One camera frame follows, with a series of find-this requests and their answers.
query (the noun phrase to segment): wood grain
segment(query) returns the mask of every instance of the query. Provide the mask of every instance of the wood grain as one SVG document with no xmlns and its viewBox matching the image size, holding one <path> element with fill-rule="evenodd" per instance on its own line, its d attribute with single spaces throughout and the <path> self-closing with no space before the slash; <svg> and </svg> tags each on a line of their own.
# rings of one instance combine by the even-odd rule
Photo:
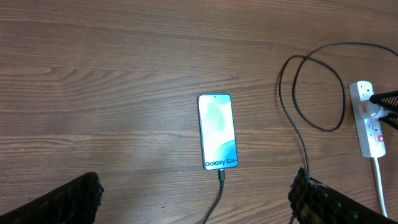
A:
<svg viewBox="0 0 398 224">
<path fill-rule="evenodd" d="M 391 0 L 14 0 L 0 2 L 0 213 L 96 171 L 96 223 L 200 223 L 218 193 L 201 161 L 197 96 L 230 93 L 239 167 L 226 172 L 209 223 L 288 223 L 289 186 L 304 166 L 276 81 L 284 61 L 330 42 L 398 50 Z M 348 84 L 396 90 L 398 58 L 369 47 L 315 56 Z M 322 133 L 283 97 L 308 147 L 312 176 L 380 212 L 371 162 L 360 156 L 347 102 L 341 129 Z M 309 62 L 297 98 L 316 124 L 341 113 L 336 78 Z M 398 133 L 383 125 L 389 216 L 398 220 Z"/>
</svg>

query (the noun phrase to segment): power socket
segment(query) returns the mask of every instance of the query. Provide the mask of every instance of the power socket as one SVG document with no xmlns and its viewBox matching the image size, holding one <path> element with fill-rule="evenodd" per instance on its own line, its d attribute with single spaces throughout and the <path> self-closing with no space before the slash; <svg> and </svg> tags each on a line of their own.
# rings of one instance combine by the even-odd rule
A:
<svg viewBox="0 0 398 224">
<path fill-rule="evenodd" d="M 381 157 L 386 154 L 380 122 L 376 118 L 363 119 L 362 105 L 374 94 L 372 83 L 359 81 L 349 85 L 349 93 L 353 104 L 359 146 L 363 157 Z"/>
</svg>

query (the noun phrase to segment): charging cable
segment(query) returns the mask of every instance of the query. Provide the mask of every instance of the charging cable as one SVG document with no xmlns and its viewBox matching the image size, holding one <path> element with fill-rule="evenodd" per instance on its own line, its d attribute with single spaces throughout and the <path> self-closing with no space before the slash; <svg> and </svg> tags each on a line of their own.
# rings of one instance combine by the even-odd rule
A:
<svg viewBox="0 0 398 224">
<path fill-rule="evenodd" d="M 203 224 L 205 224 L 207 222 L 207 220 L 210 218 L 210 215 L 213 213 L 214 209 L 217 207 L 218 202 L 220 202 L 221 197 L 223 196 L 223 192 L 224 192 L 224 180 L 225 180 L 225 171 L 224 169 L 220 169 L 218 171 L 218 178 L 220 179 L 220 192 L 218 193 L 218 197 L 216 202 L 214 203 L 214 205 L 211 207 L 211 209 L 209 210 L 209 212 L 206 215 L 206 218 L 203 221 Z"/>
</svg>

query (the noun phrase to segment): phone wallpaper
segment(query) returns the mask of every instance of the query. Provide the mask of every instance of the phone wallpaper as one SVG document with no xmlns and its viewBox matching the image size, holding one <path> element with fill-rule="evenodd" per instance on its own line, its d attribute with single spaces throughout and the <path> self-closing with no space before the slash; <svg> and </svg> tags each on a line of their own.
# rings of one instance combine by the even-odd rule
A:
<svg viewBox="0 0 398 224">
<path fill-rule="evenodd" d="M 215 96 L 199 97 L 204 163 L 208 170 L 235 167 L 238 164 L 231 97 Z"/>
</svg>

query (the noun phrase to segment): black textured item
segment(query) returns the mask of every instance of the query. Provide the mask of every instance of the black textured item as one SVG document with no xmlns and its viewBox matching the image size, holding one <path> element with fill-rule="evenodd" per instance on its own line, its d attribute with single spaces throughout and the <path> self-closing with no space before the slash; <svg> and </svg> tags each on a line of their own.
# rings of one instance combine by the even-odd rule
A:
<svg viewBox="0 0 398 224">
<path fill-rule="evenodd" d="M 95 172 L 0 216 L 1 224 L 92 224 L 104 192 Z"/>
<path fill-rule="evenodd" d="M 391 127 L 398 130 L 398 115 L 396 115 L 394 113 L 389 113 L 387 116 L 379 118 L 379 121 L 386 122 Z"/>
<path fill-rule="evenodd" d="M 288 196 L 301 224 L 397 224 L 308 176 L 301 168 Z"/>
<path fill-rule="evenodd" d="M 370 97 L 369 101 L 398 113 L 398 91 L 375 94 Z"/>
</svg>

